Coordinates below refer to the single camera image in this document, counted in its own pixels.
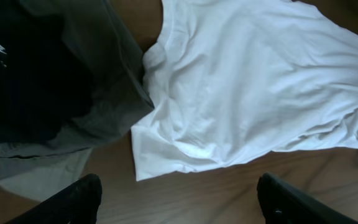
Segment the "white t-shirt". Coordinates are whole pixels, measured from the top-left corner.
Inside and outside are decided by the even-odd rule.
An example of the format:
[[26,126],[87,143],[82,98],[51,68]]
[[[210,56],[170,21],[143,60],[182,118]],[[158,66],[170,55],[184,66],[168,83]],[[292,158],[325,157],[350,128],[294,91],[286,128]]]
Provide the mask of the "white t-shirt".
[[358,35],[309,4],[162,3],[143,57],[154,110],[133,125],[137,180],[267,153],[358,149]]

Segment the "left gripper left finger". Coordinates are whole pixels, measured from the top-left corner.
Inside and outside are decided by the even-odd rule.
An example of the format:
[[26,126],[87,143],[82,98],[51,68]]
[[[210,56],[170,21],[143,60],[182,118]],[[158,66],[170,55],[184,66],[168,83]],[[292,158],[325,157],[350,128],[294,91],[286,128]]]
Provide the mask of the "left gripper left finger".
[[95,224],[102,185],[88,174],[6,224]]

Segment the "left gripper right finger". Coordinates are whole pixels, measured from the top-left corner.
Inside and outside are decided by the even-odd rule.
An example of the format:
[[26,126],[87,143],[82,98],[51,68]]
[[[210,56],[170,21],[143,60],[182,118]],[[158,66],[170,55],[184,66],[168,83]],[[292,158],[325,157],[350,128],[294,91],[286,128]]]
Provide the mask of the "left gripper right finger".
[[266,224],[358,224],[271,173],[260,176],[257,197]]

